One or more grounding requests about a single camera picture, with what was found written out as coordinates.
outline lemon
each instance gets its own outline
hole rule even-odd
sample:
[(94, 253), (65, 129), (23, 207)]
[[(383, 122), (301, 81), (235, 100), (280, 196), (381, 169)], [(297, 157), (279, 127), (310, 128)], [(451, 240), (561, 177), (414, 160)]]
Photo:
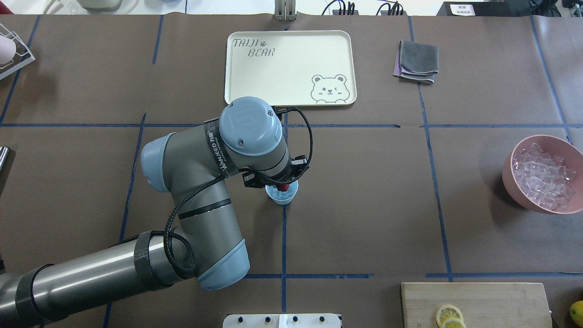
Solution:
[(583, 301), (573, 303), (569, 309), (569, 314), (577, 326), (583, 327)]
[(441, 327), (441, 324), (444, 323), (449, 318), (456, 318), (459, 319), (463, 323), (463, 316), (462, 312), (451, 304), (446, 304), (440, 307), (436, 313), (436, 322), (437, 326)]
[(466, 325), (463, 323), (463, 321), (459, 320), (458, 318), (451, 317), (444, 321), (441, 324), (440, 328), (466, 328)]

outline blue joint cap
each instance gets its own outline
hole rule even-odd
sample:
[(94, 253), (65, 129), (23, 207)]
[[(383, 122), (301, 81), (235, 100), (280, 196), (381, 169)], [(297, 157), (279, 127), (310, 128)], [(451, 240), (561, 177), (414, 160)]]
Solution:
[(147, 182), (152, 188), (161, 193), (168, 193), (164, 183), (164, 174), (162, 171), (162, 161), (164, 159), (164, 150), (170, 136), (175, 134), (172, 132), (165, 137), (158, 138), (152, 142), (148, 142), (142, 149), (140, 160), (142, 162), (142, 172), (146, 176)]
[(247, 255), (245, 239), (242, 239), (196, 280), (203, 289), (215, 291), (241, 280), (249, 272), (249, 268), (249, 255)]
[(235, 99), (219, 118), (224, 143), (245, 156), (262, 156), (282, 140), (282, 125), (271, 106), (256, 97)]

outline bear face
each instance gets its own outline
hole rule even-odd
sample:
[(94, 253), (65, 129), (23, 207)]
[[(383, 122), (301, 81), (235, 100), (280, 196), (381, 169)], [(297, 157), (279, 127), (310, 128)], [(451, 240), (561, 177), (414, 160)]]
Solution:
[(314, 84), (312, 99), (316, 100), (316, 104), (346, 103), (346, 99), (350, 97), (350, 92), (346, 88), (346, 77), (342, 74), (333, 78), (314, 75), (312, 83)]

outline pink bowl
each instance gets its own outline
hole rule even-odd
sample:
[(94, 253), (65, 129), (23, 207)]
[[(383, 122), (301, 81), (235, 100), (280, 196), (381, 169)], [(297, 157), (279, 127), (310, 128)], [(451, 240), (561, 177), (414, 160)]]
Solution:
[[(575, 194), (572, 196), (571, 201), (567, 205), (567, 209), (564, 211), (551, 211), (538, 206), (518, 186), (512, 172), (512, 157), (517, 149), (523, 149), (532, 143), (539, 144), (546, 153), (563, 157), (567, 167), (577, 172), (577, 177), (573, 181), (572, 187)], [(573, 214), (583, 210), (583, 154), (565, 140), (557, 137), (551, 135), (532, 135), (519, 142), (506, 159), (506, 162), (504, 162), (502, 180), (504, 187), (512, 199), (527, 210), (545, 214)]]

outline gray robot arm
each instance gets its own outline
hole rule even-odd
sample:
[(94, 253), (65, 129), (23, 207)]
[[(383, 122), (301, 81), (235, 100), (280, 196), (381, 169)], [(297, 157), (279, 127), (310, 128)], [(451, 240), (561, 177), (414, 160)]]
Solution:
[(1, 328), (54, 322), (193, 277), (206, 290), (234, 284), (249, 260), (223, 179), (246, 170), (246, 186), (283, 185), (309, 164), (305, 156), (290, 158), (276, 113), (254, 97), (235, 100), (217, 120), (150, 142), (141, 161), (150, 185), (178, 204), (180, 226), (169, 242), (164, 233), (144, 232), (61, 264), (1, 274)]

